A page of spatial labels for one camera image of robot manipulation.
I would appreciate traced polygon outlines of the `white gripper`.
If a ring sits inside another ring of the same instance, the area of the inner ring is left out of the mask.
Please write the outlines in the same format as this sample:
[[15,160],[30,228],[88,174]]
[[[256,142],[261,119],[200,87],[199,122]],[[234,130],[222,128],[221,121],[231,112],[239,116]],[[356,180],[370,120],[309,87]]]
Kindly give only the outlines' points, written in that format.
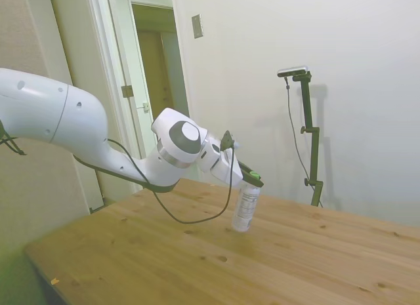
[[234,149],[229,148],[220,153],[217,162],[211,167],[210,173],[227,185],[237,186],[242,180],[247,184],[261,188],[264,186],[260,177],[251,175],[252,169],[237,160]]

